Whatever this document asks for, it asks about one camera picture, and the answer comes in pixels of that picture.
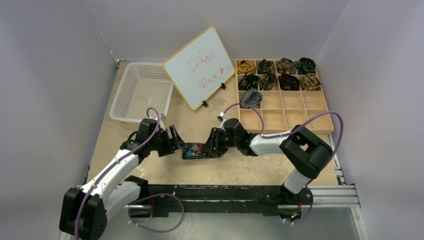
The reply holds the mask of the navy floral patterned tie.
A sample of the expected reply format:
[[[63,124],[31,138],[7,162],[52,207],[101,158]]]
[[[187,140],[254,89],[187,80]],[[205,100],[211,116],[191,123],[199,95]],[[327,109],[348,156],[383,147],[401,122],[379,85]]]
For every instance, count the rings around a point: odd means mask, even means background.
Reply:
[[[203,143],[188,142],[182,149],[181,158],[183,160],[215,159],[221,158],[226,153],[226,151],[204,150],[203,147]]]

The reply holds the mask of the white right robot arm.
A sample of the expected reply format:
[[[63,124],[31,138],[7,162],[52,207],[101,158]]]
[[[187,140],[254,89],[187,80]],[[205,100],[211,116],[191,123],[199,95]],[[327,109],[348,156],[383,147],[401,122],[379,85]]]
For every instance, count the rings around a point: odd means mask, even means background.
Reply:
[[[251,157],[285,155],[294,167],[280,191],[282,200],[288,204],[300,198],[300,191],[318,177],[334,153],[325,141],[300,125],[296,125],[292,131],[261,135],[248,132],[236,118],[223,121],[219,128],[212,128],[203,148],[213,153],[225,153],[229,148],[237,148],[243,155]]]

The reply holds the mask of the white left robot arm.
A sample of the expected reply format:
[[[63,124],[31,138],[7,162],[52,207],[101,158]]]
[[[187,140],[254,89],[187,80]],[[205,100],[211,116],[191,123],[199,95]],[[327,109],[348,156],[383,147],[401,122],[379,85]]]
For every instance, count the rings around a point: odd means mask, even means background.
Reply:
[[[144,118],[138,130],[128,136],[100,173],[86,184],[66,191],[59,230],[76,240],[98,240],[108,221],[124,206],[130,203],[151,205],[159,197],[174,198],[183,210],[182,201],[174,194],[154,194],[147,180],[128,174],[151,152],[163,157],[185,147],[174,125],[165,127],[160,118]]]

